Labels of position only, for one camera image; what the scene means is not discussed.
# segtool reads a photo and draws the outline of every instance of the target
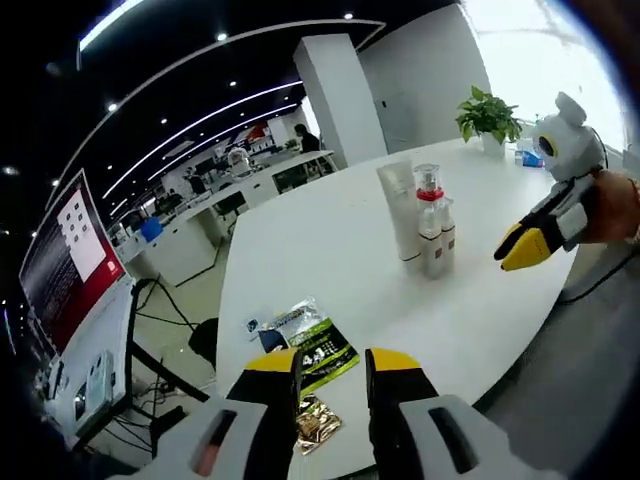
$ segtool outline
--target window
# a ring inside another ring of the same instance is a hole
[[[606,56],[554,0],[463,0],[491,89],[534,121],[556,111],[559,91],[587,112],[610,147],[625,148],[625,124]]]

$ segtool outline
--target snack package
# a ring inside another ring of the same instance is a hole
[[[300,447],[302,455],[307,455],[326,442],[340,428],[342,420],[311,393],[302,398],[296,423],[296,445]]]
[[[303,397],[360,361],[358,352],[318,309],[313,297],[276,317],[266,329],[277,330],[289,347],[298,347],[302,352]]]

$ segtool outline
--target white flower pot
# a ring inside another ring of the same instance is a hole
[[[505,142],[499,144],[496,138],[491,133],[483,132],[482,145],[484,146],[484,153],[490,157],[503,159],[505,151]]]

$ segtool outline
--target blue object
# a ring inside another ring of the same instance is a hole
[[[140,233],[147,242],[152,242],[162,233],[162,225],[157,217],[149,217],[140,227]]]
[[[542,168],[544,167],[544,161],[535,153],[524,151],[522,152],[522,166]]]

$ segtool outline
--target human hand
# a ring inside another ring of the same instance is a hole
[[[631,180],[601,170],[595,178],[596,206],[583,243],[617,242],[632,238],[640,225],[640,199]]]

